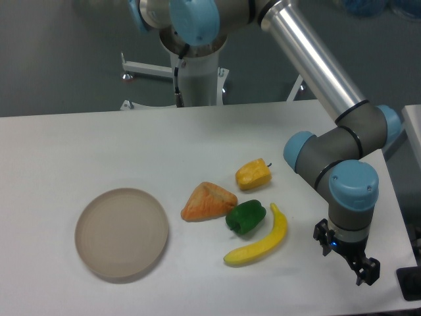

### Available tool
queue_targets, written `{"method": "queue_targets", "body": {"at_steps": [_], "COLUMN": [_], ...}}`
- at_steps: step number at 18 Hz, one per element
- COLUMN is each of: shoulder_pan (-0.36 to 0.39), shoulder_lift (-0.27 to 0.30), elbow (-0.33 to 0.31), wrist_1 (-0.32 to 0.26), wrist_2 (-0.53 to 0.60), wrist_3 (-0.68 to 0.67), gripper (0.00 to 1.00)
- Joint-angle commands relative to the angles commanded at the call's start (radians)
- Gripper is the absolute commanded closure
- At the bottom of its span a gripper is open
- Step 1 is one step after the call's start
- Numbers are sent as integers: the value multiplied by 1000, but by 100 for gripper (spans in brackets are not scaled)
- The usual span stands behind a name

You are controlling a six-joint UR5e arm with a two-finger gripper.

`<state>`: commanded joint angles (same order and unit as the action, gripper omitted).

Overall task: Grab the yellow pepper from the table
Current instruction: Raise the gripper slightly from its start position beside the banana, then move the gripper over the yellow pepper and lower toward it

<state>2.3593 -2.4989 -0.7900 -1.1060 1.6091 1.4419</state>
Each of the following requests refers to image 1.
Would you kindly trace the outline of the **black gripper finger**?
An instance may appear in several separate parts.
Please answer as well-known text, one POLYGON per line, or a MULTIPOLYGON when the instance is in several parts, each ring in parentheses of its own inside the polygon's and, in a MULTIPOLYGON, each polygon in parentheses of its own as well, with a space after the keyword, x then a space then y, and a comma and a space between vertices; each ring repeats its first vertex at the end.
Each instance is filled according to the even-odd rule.
POLYGON ((380 277, 381 263, 373 258, 367 258, 365 255, 358 255, 349 262, 350 268, 355 272, 357 279, 356 285, 373 285, 380 277))
POLYGON ((328 220, 322 219, 318 222, 313 231, 313 238, 319 242, 322 247, 322 255, 327 256, 334 247, 334 231, 328 227, 328 220))

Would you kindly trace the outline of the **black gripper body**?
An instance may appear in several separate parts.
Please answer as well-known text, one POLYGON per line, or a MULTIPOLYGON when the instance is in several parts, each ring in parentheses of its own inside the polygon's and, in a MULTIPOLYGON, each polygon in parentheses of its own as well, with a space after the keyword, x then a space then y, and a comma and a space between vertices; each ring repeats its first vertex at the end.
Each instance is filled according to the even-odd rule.
POLYGON ((369 226, 361 230, 345 230, 335 224, 328 224, 328 246, 340 254, 350 267, 363 266, 368 236, 369 226))

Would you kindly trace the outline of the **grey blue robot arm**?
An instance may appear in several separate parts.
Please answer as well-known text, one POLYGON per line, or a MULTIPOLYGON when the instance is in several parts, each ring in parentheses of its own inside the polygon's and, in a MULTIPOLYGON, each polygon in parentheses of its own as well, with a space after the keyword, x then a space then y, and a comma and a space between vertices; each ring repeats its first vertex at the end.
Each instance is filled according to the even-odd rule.
POLYGON ((284 147, 284 159, 328 202, 328 218, 314 228, 324 254, 342 256, 357 282, 374 284, 380 262, 368 258, 368 241, 379 178, 363 158, 400 133, 397 113, 373 106, 314 33, 296 1, 129 1, 138 30, 158 30, 172 54, 177 107, 216 105, 217 67, 204 67, 229 33, 256 23, 273 36, 335 122, 321 136, 299 132, 284 147))

